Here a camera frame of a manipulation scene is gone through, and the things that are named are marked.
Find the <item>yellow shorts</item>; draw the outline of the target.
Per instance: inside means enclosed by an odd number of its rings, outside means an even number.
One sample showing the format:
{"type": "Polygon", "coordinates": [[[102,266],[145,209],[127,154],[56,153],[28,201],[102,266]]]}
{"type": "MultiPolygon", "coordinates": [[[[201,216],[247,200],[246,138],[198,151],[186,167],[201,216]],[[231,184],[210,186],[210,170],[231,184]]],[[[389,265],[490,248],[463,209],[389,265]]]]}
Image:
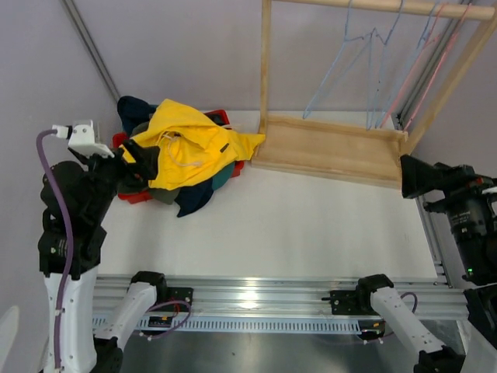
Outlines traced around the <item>yellow shorts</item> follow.
{"type": "Polygon", "coordinates": [[[154,189],[193,187],[225,166],[248,161],[264,134],[244,134],[215,124],[204,113],[171,99],[152,106],[133,96],[120,97],[117,113],[123,130],[142,148],[158,148],[154,189]]]}

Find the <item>navy blue shorts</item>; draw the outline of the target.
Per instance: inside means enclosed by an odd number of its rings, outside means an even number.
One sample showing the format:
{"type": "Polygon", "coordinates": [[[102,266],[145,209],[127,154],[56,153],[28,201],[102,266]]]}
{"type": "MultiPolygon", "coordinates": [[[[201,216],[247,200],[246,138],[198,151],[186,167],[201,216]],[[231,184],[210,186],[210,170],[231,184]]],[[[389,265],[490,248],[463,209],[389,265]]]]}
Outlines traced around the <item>navy blue shorts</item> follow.
{"type": "MultiPolygon", "coordinates": [[[[121,119],[123,130],[129,138],[148,129],[149,121],[155,111],[155,106],[133,96],[121,96],[117,102],[117,113],[121,119]]],[[[211,184],[212,179],[208,179],[195,186],[180,187],[179,195],[174,202],[179,206],[176,217],[185,217],[204,207],[214,194],[211,184]]],[[[144,183],[135,183],[123,186],[120,192],[138,192],[143,189],[149,190],[150,187],[145,186],[144,183]]]]}

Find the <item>teal green shorts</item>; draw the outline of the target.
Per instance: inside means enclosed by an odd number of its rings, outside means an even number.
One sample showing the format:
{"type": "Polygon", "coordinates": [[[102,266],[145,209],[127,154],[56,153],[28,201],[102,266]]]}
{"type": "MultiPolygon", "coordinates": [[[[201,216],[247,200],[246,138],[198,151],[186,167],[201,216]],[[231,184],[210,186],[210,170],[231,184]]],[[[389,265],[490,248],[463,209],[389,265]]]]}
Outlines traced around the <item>teal green shorts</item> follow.
{"type": "Polygon", "coordinates": [[[234,169],[235,169],[235,163],[232,162],[227,166],[225,166],[222,170],[220,170],[212,177],[211,186],[213,191],[219,190],[220,188],[222,188],[223,185],[226,184],[227,181],[229,181],[229,179],[232,176],[232,173],[234,172],[234,169]]]}

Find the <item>dark grey shorts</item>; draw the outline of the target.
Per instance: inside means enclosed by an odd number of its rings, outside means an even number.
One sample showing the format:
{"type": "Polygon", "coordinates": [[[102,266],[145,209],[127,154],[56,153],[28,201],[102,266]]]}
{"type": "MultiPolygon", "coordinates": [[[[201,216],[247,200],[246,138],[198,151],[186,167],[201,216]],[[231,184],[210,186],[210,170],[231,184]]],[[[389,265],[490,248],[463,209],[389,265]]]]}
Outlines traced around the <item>dark grey shorts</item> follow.
{"type": "Polygon", "coordinates": [[[205,116],[208,117],[210,120],[212,120],[218,126],[224,126],[225,125],[224,117],[220,113],[211,113],[211,112],[209,112],[209,113],[205,113],[205,116]]]}

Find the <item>pink hanger of teal shorts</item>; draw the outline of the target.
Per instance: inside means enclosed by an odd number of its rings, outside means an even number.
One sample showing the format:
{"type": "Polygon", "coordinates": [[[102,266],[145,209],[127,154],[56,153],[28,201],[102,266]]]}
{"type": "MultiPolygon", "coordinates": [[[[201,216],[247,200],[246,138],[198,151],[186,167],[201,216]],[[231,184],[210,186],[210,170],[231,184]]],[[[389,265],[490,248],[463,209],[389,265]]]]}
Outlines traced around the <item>pink hanger of teal shorts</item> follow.
{"type": "Polygon", "coordinates": [[[389,96],[387,109],[382,112],[380,118],[374,125],[376,128],[383,128],[387,123],[388,118],[393,114],[394,109],[401,102],[401,99],[405,97],[409,86],[418,73],[426,51],[440,38],[440,35],[435,33],[435,28],[439,22],[441,11],[444,10],[445,7],[446,6],[441,1],[437,1],[431,8],[425,27],[416,44],[416,48],[406,62],[405,72],[395,83],[394,95],[391,94],[389,96]]]}

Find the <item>blue hanger of navy shorts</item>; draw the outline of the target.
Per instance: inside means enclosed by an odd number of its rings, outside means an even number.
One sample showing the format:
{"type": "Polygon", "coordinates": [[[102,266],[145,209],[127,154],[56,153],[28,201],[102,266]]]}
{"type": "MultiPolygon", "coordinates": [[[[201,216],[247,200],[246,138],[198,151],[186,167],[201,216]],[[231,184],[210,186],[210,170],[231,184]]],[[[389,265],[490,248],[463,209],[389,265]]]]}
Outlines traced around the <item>blue hanger of navy shorts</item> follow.
{"type": "Polygon", "coordinates": [[[388,33],[386,35],[382,35],[377,29],[374,29],[374,32],[371,34],[371,36],[375,36],[379,42],[381,43],[381,55],[380,55],[380,60],[379,60],[379,67],[377,70],[377,76],[374,81],[374,91],[373,91],[373,96],[372,96],[372,103],[371,105],[368,103],[367,104],[367,122],[366,122],[366,129],[371,130],[373,128],[376,128],[376,117],[379,112],[378,109],[378,104],[380,103],[380,98],[381,98],[381,91],[383,89],[384,85],[384,70],[385,70],[385,60],[386,60],[386,55],[389,49],[389,43],[390,39],[392,37],[393,32],[395,31],[395,28],[398,24],[399,19],[401,18],[401,14],[403,12],[404,8],[404,1],[400,1],[399,5],[399,10],[397,12],[397,15],[394,19],[394,22],[391,25],[391,28],[389,29],[388,33]]]}

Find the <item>blue hanger of yellow shorts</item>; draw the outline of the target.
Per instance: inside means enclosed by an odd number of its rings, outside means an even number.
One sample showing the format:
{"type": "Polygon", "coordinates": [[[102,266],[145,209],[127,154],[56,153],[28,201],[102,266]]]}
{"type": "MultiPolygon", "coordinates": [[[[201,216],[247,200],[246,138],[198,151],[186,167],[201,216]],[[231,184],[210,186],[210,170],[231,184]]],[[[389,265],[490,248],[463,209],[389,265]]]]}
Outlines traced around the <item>blue hanger of yellow shorts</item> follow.
{"type": "Polygon", "coordinates": [[[343,28],[341,46],[315,90],[315,93],[304,108],[302,113],[303,119],[308,119],[310,117],[316,106],[332,93],[338,83],[341,82],[356,65],[366,49],[371,47],[373,39],[372,31],[366,31],[357,35],[351,33],[350,21],[353,14],[354,3],[355,1],[347,2],[346,21],[343,28]]]}

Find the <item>olive green shorts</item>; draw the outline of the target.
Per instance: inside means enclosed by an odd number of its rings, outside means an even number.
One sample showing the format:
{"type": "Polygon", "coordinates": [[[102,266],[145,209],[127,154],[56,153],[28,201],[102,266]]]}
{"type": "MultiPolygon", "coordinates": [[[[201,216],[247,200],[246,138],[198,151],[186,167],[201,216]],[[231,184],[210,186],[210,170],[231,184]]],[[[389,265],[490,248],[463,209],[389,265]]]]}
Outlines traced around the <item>olive green shorts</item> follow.
{"type": "Polygon", "coordinates": [[[179,195],[179,189],[167,190],[167,189],[150,188],[148,192],[153,199],[167,205],[172,205],[175,202],[177,196],[179,195]]]}

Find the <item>blue hanger of olive shorts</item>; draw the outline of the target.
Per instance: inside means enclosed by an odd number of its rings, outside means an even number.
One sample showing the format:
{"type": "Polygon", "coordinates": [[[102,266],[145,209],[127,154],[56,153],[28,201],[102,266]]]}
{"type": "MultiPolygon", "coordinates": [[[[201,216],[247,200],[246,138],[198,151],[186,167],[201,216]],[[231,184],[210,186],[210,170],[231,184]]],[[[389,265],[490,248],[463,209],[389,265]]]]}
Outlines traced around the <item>blue hanger of olive shorts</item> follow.
{"type": "Polygon", "coordinates": [[[436,1],[435,5],[430,9],[425,26],[419,35],[415,48],[407,54],[407,58],[403,62],[400,72],[395,75],[386,103],[381,108],[374,121],[374,129],[380,129],[386,124],[387,119],[393,113],[393,109],[398,105],[399,100],[404,96],[405,90],[412,80],[412,76],[425,51],[431,44],[438,40],[438,37],[433,36],[433,32],[440,18],[440,10],[436,10],[439,5],[441,5],[441,1],[436,1]]]}

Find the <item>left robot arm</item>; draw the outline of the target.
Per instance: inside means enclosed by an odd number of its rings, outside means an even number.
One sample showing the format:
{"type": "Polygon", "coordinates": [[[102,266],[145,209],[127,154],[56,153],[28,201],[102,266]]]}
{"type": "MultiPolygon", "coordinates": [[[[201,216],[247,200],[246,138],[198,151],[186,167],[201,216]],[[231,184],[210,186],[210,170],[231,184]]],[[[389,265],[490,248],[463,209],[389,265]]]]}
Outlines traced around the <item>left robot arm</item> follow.
{"type": "Polygon", "coordinates": [[[40,192],[45,209],[38,251],[50,312],[50,347],[43,371],[118,372],[139,319],[149,309],[163,309],[169,293],[164,274],[139,271],[106,324],[92,328],[93,295],[106,238],[102,223],[120,184],[155,177],[155,150],[126,141],[110,155],[73,154],[75,161],[55,166],[39,154],[45,170],[40,192]]]}

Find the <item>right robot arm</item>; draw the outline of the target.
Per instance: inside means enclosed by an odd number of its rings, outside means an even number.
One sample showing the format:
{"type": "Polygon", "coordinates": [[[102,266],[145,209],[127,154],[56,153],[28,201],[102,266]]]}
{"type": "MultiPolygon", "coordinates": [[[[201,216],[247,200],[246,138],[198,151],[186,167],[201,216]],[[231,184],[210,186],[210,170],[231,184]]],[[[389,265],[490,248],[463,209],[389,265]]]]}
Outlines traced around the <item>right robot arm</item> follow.
{"type": "Polygon", "coordinates": [[[448,220],[457,254],[470,287],[460,292],[453,316],[466,322],[457,350],[428,327],[422,297],[400,289],[385,274],[362,277],[354,302],[363,313],[377,316],[388,333],[400,342],[414,372],[494,372],[496,370],[496,179],[477,173],[472,166],[430,165],[402,155],[401,195],[417,199],[433,191],[437,200],[422,208],[448,220]]]}

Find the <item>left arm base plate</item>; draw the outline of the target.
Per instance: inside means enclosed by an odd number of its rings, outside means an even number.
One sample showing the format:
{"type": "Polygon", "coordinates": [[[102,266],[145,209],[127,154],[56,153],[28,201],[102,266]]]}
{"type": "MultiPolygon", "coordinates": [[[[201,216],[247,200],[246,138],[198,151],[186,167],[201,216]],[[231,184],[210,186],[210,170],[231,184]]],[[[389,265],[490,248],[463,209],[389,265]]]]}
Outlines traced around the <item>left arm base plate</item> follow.
{"type": "MultiPolygon", "coordinates": [[[[188,302],[189,305],[193,303],[193,288],[188,287],[169,287],[166,293],[166,302],[183,301],[188,302]]],[[[184,304],[167,305],[162,308],[164,312],[181,313],[188,312],[188,307],[184,304]]]]}

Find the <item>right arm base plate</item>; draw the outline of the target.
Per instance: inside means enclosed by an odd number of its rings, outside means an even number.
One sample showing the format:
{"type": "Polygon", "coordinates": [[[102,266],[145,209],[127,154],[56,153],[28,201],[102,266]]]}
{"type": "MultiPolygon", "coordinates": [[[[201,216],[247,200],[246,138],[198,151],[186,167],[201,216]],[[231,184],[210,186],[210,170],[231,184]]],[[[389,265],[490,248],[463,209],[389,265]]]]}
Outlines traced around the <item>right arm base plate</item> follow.
{"type": "Polygon", "coordinates": [[[356,291],[330,291],[327,296],[321,298],[321,301],[329,304],[333,315],[376,315],[371,307],[360,302],[356,291]]]}

